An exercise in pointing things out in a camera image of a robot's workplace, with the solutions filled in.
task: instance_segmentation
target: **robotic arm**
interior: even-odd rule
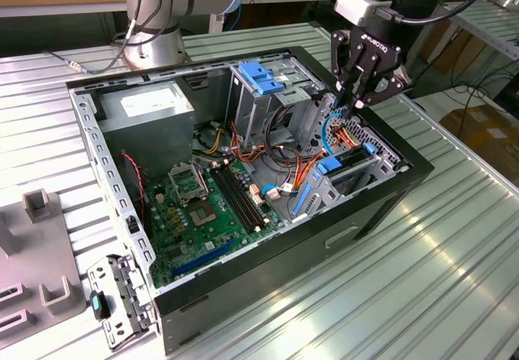
[[[130,28],[124,57],[132,69],[179,64],[186,59],[178,17],[234,11],[242,0],[127,0]]]
[[[405,56],[421,27],[463,11],[467,0],[449,13],[431,17],[440,0],[337,0],[335,10],[353,24],[332,34],[332,72],[337,76],[337,106],[375,105],[410,88]],[[379,90],[382,78],[387,86]]]

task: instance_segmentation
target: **slotted metal workbench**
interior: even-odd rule
[[[445,8],[452,10],[458,5],[451,3],[445,5]],[[519,13],[502,9],[492,2],[477,1],[453,16],[451,22],[451,29],[446,34],[454,34],[458,27],[463,28],[495,48],[498,53],[512,60],[519,59]]]
[[[328,34],[307,24],[193,36],[194,60],[302,45],[329,68]],[[114,49],[67,53],[104,66]],[[120,62],[111,72],[124,71]],[[45,55],[0,60],[0,205],[60,195],[79,272],[121,253],[64,82]],[[434,166],[368,237],[182,347],[175,358],[502,358],[519,346],[519,193],[404,96],[375,107]],[[150,332],[111,354],[83,314],[0,358],[162,358]]]

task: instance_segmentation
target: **cardboard box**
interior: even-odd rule
[[[453,110],[440,124],[457,135],[463,109]],[[467,109],[460,140],[488,164],[519,186],[519,126],[489,105]]]

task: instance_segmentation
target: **green motherboard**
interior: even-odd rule
[[[249,186],[253,181],[243,165],[235,161],[228,170],[252,202]],[[282,227],[280,217],[267,203],[263,203],[256,207],[263,218],[263,226],[254,231],[247,229],[231,208],[232,202],[229,204],[214,180],[214,174],[204,169],[201,175],[208,194],[203,199],[192,199],[186,207],[180,202],[178,190],[185,193],[190,188],[197,188],[193,173],[182,172],[174,176],[178,190],[170,178],[146,188],[151,202],[148,211],[151,219],[146,221],[151,231],[147,233],[157,257],[150,272],[157,288]]]

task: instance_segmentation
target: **blue cable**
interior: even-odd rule
[[[272,188],[277,188],[275,184],[268,184],[267,186],[263,187],[263,190],[261,191],[262,195],[267,194],[268,190],[271,190]]]
[[[231,26],[227,32],[230,32],[231,30],[233,30],[236,27],[241,16],[242,16],[242,5],[240,5],[238,7],[238,17],[236,17],[236,20],[234,21],[233,26]]]
[[[342,117],[342,114],[340,113],[333,113],[328,115],[328,117],[324,120],[323,128],[321,130],[321,137],[323,138],[323,145],[324,149],[326,149],[326,152],[328,152],[331,155],[333,155],[332,149],[330,148],[330,144],[328,143],[328,140],[326,138],[326,126],[328,125],[328,121],[332,119],[333,117]]]

